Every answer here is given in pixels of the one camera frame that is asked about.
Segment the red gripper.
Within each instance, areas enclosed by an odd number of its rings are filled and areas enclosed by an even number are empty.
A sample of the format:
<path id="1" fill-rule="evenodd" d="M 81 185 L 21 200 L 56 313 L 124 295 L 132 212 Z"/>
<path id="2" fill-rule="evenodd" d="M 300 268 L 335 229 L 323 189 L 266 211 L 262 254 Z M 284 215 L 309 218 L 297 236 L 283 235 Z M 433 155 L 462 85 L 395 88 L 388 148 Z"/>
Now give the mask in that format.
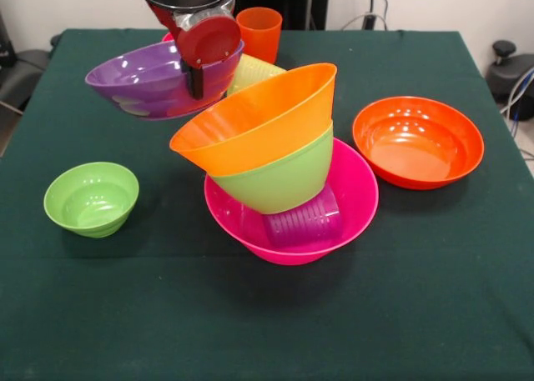
<path id="1" fill-rule="evenodd" d="M 180 68 L 186 77 L 189 94 L 195 100 L 204 98 L 203 65 L 224 61 L 239 46 L 240 29 L 232 12 L 222 6 L 196 13 L 180 13 L 149 4 L 164 25 L 183 60 Z"/>

